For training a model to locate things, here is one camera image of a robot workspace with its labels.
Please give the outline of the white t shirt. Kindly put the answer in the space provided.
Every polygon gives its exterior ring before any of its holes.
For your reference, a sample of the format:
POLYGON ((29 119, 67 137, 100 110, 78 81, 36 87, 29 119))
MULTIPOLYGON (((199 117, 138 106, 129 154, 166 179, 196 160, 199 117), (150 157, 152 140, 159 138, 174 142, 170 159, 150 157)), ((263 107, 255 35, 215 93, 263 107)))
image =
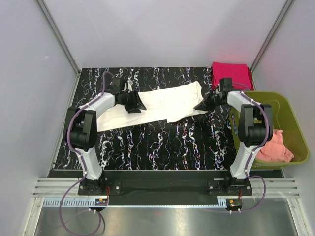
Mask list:
POLYGON ((205 111, 194 109, 203 100, 201 90, 200 83, 195 81, 187 85, 140 92, 146 110, 130 114, 123 105, 115 105, 98 116, 97 130, 102 132, 158 120, 172 123, 185 117, 205 114, 205 111))

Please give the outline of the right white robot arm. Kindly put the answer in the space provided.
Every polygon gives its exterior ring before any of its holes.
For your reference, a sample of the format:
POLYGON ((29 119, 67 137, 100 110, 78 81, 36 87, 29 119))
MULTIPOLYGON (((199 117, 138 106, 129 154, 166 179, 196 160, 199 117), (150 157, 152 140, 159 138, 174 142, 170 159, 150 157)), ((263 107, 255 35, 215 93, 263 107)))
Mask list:
POLYGON ((227 176, 214 191, 229 195, 250 190, 249 174, 252 164, 265 143, 272 139, 272 107, 249 98, 244 91, 234 87, 231 78, 222 78, 215 90, 207 95, 195 110, 212 112, 217 106, 229 105, 239 113, 236 136, 240 141, 236 158, 227 176))

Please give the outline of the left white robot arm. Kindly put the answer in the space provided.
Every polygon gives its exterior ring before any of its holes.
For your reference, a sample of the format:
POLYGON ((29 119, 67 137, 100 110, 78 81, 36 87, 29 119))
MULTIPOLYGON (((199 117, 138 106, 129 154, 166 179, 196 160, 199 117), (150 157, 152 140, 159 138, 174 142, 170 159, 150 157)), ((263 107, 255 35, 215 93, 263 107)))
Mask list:
POLYGON ((80 107, 69 107, 66 112, 63 138, 82 166, 82 195, 100 195, 108 189, 95 150, 97 118, 116 105, 122 105, 129 114, 146 110, 138 92, 132 89, 132 81, 114 77, 93 100, 80 107))

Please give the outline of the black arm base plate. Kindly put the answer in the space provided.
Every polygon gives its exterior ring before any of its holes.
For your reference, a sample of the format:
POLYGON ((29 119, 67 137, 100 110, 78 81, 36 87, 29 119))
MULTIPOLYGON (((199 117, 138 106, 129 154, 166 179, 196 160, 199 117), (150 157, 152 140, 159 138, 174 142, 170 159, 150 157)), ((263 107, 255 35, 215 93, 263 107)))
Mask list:
POLYGON ((205 200, 209 197, 238 198, 252 196, 251 189, 239 194, 214 191, 229 171, 184 170, 184 171, 104 171, 108 189, 99 195, 81 196, 119 197, 122 199, 166 199, 166 200, 205 200))

